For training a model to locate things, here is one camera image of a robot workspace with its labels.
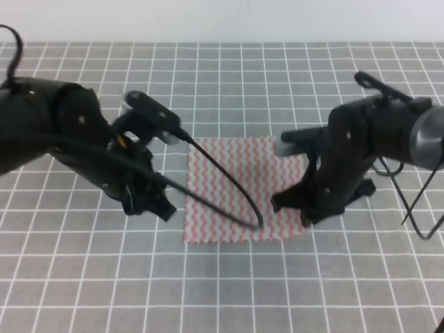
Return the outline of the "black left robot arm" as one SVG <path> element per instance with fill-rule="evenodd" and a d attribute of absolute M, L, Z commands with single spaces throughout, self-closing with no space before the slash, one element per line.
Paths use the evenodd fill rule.
<path fill-rule="evenodd" d="M 180 119 L 143 92 L 130 91 L 127 110 L 112 123 L 92 89 L 77 83 L 17 78 L 1 86 L 1 174 L 52 155 L 120 202 L 128 216 L 151 212 L 163 221 L 175 213 L 166 186 L 153 179 L 146 145 Z"/>

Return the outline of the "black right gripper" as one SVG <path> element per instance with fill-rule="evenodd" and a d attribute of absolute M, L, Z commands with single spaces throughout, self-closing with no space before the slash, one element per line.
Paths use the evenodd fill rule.
<path fill-rule="evenodd" d="M 358 199 L 355 195 L 366 172 L 376 157 L 353 139 L 301 140 L 298 147 L 315 153 L 321 166 L 302 184 L 296 184 L 271 196 L 274 212 L 289 208 L 300 210 L 304 228 L 333 216 L 340 216 L 345 207 Z"/>

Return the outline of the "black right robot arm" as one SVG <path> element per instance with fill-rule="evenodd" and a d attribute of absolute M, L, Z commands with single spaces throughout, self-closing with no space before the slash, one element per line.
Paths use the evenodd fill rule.
<path fill-rule="evenodd" d="M 327 125 L 286 131 L 275 143 L 280 157 L 305 154 L 300 182 L 275 193 L 271 205 L 300 211 L 304 226 L 344 213 L 376 187 L 365 177 L 379 157 L 427 170 L 443 168 L 443 107 L 412 98 L 364 71 L 356 82 L 378 94 L 335 107 Z"/>

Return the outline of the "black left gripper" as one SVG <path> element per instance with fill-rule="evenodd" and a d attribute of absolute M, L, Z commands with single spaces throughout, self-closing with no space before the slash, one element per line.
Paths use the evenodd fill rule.
<path fill-rule="evenodd" d="M 153 170 L 152 154 L 145 148 L 129 144 L 127 149 L 100 147 L 95 151 L 73 145 L 60 145 L 52 156 L 79 176 L 121 203 L 127 215 L 152 212 L 164 222 L 176 213 Z"/>

